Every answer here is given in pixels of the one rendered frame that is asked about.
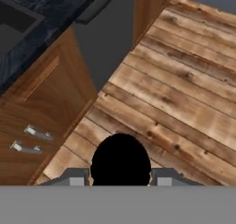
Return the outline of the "dark sink basin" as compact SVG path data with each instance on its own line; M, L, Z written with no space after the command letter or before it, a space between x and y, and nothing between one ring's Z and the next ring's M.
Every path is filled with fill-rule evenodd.
M0 59L44 20L44 16L12 0L0 0Z

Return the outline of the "grey dishwasher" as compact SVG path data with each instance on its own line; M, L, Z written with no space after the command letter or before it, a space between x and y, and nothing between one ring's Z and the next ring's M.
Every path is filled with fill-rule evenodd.
M99 92L131 50L134 0L112 0L89 24L72 28L96 91Z

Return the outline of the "wooden cupboard door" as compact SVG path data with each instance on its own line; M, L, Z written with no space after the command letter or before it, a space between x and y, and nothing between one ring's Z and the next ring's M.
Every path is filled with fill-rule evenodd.
M38 146L41 154L18 152L10 146L20 142L24 147ZM49 164L59 147L51 142L31 138L30 136L0 133L0 185L33 184Z
M96 89L72 29L56 41L0 96L0 130L61 146L94 100ZM25 133L28 125L53 141Z

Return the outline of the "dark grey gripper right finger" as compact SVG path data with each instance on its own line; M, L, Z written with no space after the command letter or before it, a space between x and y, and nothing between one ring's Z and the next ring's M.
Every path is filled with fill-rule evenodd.
M184 178L174 168L153 168L151 186L201 186L201 183Z

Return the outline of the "black round object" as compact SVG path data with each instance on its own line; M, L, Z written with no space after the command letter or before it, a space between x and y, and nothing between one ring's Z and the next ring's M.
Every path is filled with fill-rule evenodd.
M144 146L124 133L108 136L91 160L94 186L148 186L151 164Z

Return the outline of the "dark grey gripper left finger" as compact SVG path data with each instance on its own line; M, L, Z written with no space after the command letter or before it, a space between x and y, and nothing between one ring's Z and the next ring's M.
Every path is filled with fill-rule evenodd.
M41 186L89 186L89 168L68 168L60 177L54 178Z

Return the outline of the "wooden cupboard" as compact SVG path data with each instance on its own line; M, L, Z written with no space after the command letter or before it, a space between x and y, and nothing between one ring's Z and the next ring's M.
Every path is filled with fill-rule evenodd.
M133 49L135 49L170 1L171 0L134 1Z

